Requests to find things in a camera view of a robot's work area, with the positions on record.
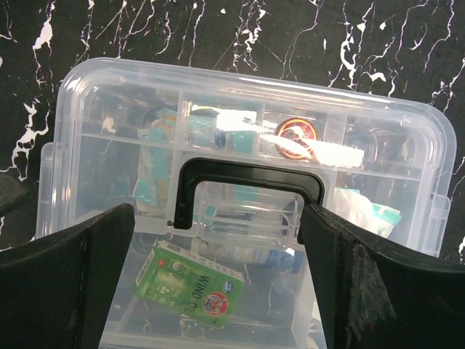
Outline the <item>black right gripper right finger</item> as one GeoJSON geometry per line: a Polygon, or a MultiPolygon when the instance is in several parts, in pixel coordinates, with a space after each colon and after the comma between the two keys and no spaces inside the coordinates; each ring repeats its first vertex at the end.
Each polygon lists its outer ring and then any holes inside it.
{"type": "Polygon", "coordinates": [[[462,348],[464,267],[304,207],[300,241],[328,348],[462,348]]]}

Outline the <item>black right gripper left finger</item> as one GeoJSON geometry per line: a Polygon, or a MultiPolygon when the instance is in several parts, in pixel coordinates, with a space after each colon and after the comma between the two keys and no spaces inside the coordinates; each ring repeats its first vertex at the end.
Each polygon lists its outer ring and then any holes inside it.
{"type": "Polygon", "coordinates": [[[98,348],[134,225],[121,204],[1,252],[1,347],[98,348]]]}

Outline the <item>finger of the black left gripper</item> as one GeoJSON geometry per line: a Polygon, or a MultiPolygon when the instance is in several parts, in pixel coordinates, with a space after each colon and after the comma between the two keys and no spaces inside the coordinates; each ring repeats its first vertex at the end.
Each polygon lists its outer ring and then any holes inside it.
{"type": "Polygon", "coordinates": [[[5,217],[31,199],[31,190],[17,178],[1,173],[0,215],[5,217]]]}

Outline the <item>white bandage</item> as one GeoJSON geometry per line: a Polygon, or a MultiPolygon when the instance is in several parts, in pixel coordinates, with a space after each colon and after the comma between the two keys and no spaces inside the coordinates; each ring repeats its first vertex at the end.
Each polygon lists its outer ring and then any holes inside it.
{"type": "Polygon", "coordinates": [[[402,218],[399,210],[375,204],[355,189],[335,188],[328,208],[353,225],[384,238],[402,218]]]}

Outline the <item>clear medicine kit box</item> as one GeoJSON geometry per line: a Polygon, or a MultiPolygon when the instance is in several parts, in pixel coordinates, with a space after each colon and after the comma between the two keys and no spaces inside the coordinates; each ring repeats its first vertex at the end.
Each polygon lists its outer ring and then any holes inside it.
{"type": "Polygon", "coordinates": [[[324,348],[304,254],[137,233],[101,348],[324,348]]]}

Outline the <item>green medicine carton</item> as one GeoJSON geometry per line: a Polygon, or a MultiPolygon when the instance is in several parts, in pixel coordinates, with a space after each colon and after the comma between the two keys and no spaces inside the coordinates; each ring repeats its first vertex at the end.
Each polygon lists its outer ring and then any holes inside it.
{"type": "Polygon", "coordinates": [[[135,278],[135,294],[221,329],[244,288],[241,272],[168,241],[156,241],[135,278]]]}

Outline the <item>teal tape packet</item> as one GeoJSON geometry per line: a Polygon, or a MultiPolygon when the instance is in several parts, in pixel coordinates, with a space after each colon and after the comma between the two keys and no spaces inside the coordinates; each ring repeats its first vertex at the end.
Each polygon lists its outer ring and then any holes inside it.
{"type": "Polygon", "coordinates": [[[188,116],[185,142],[197,148],[250,154],[256,112],[223,111],[214,116],[188,116]]]}
{"type": "Polygon", "coordinates": [[[175,140],[177,112],[169,108],[150,109],[137,130],[142,141],[137,163],[137,181],[132,197],[141,215],[166,214],[175,140]]]}

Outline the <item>clear kit lid black handle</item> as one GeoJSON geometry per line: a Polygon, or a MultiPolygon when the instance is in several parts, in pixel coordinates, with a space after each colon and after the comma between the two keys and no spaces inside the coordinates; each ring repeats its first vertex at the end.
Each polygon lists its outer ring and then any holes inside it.
{"type": "Polygon", "coordinates": [[[388,239],[437,256],[450,211],[448,189],[456,135],[436,108],[391,97],[243,74],[160,63],[93,58],[64,78],[57,96],[54,139],[41,151],[36,236],[43,237],[122,203],[134,206],[136,233],[175,234],[179,172],[196,158],[243,162],[323,181],[328,208],[335,188],[359,190],[371,202],[399,210],[388,239]],[[150,109],[177,112],[166,214],[141,215],[132,197],[150,109]],[[250,154],[188,145],[188,116],[254,111],[250,154]],[[309,120],[317,161],[293,161],[275,149],[284,120],[309,120]]]}

